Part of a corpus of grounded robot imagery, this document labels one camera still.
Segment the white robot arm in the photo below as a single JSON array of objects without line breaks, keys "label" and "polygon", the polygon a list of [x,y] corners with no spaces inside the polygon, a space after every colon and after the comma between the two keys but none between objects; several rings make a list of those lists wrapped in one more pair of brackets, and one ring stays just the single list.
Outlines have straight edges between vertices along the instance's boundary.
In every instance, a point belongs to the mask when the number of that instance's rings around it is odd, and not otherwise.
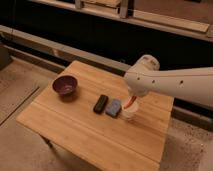
[{"label": "white robot arm", "polygon": [[155,57],[143,55],[124,79],[133,96],[153,91],[213,108],[213,67],[160,71]]}]

